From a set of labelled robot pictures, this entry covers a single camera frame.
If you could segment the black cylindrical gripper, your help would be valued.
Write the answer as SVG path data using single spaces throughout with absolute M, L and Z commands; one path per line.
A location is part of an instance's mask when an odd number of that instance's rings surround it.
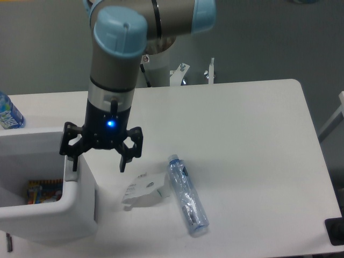
M 85 122 L 82 127 L 72 122 L 65 122 L 59 153 L 70 158 L 73 162 L 73 171 L 77 171 L 78 157 L 91 148 L 115 149 L 121 155 L 119 164 L 121 173 L 133 158 L 141 157 L 144 136 L 141 127 L 127 130 L 130 110 L 112 114 L 87 102 Z M 133 142 L 131 148 L 124 143 L 127 138 Z

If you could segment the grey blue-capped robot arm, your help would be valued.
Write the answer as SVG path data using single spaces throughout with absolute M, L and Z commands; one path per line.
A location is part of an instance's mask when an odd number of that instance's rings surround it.
M 127 128 L 142 56 L 151 40 L 208 31 L 215 1 L 86 1 L 92 60 L 83 126 L 66 122 L 60 154 L 77 171 L 88 150 L 115 149 L 120 171 L 142 153 L 140 127 Z

